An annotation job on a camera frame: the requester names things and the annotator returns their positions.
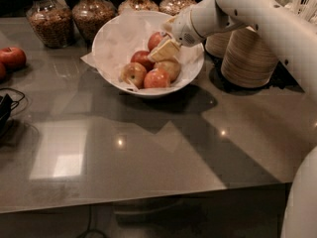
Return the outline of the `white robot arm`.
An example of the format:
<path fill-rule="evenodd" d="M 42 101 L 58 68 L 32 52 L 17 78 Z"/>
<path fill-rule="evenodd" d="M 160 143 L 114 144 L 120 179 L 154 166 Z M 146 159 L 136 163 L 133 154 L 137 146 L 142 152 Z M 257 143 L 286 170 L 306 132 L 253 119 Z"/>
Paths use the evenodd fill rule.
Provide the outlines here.
<path fill-rule="evenodd" d="M 250 26 L 311 99 L 317 98 L 317 27 L 275 0 L 202 0 L 167 20 L 169 33 L 151 52 L 159 61 L 207 37 Z M 302 161 L 285 208 L 280 238 L 317 238 L 317 148 Z"/>

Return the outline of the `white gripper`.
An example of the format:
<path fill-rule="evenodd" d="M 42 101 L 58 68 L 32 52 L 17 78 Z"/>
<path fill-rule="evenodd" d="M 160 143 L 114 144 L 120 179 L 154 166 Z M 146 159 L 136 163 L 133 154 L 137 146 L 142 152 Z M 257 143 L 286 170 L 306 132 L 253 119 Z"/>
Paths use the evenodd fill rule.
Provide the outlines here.
<path fill-rule="evenodd" d="M 148 55 L 151 62 L 167 60 L 180 51 L 180 44 L 193 47 L 202 43 L 210 34 L 211 23 L 207 13 L 200 9 L 187 8 L 175 18 L 171 17 L 161 24 L 164 32 L 171 33 L 174 39 L 159 43 Z"/>

